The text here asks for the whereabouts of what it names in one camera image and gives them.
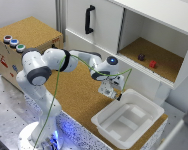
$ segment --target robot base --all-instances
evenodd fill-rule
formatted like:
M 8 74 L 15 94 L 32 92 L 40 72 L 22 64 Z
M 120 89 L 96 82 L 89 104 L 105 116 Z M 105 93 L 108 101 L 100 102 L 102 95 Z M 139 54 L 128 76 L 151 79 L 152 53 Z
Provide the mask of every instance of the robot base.
M 34 147 L 30 144 L 28 138 L 30 137 L 31 133 L 33 132 L 33 130 L 36 128 L 37 125 L 38 125 L 38 122 L 31 123 L 20 132 L 19 137 L 18 137 L 18 150 L 33 150 L 34 149 Z M 62 147 L 63 142 L 64 142 L 64 139 L 62 137 L 62 139 L 59 140 L 60 147 Z M 43 148 L 37 147 L 34 150 L 43 150 Z

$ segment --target brown box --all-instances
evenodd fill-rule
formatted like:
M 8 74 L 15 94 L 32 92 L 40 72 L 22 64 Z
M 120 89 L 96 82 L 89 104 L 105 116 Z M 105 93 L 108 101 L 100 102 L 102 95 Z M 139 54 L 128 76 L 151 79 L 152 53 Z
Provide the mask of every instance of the brown box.
M 63 35 L 34 17 L 0 28 L 0 73 L 18 89 L 20 87 L 16 82 L 16 75 L 23 69 L 21 53 L 4 44 L 3 38 L 6 35 L 19 40 L 26 48 L 37 48 L 41 53 L 53 44 L 59 49 L 63 48 Z

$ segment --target white plastic bin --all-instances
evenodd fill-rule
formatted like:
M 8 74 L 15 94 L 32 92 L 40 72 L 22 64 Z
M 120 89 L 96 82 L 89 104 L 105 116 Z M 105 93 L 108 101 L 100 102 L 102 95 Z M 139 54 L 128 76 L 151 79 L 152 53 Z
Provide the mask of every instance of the white plastic bin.
M 116 147 L 129 149 L 163 113 L 163 108 L 129 89 L 120 101 L 114 100 L 91 121 L 99 133 Z

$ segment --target door handle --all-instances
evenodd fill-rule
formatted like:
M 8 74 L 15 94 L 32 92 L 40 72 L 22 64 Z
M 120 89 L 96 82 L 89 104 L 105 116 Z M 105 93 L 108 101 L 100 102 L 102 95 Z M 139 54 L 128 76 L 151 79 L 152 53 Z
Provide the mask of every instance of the door handle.
M 86 20 L 85 20 L 85 32 L 86 34 L 92 33 L 94 30 L 90 28 L 90 12 L 95 10 L 95 7 L 90 5 L 90 8 L 86 9 Z

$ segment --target blue lid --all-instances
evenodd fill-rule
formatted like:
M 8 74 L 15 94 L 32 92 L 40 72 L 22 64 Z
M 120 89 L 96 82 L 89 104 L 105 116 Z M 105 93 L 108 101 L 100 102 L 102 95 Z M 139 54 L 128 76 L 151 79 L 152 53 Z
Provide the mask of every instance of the blue lid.
M 11 40 L 11 43 L 17 43 L 18 40 Z

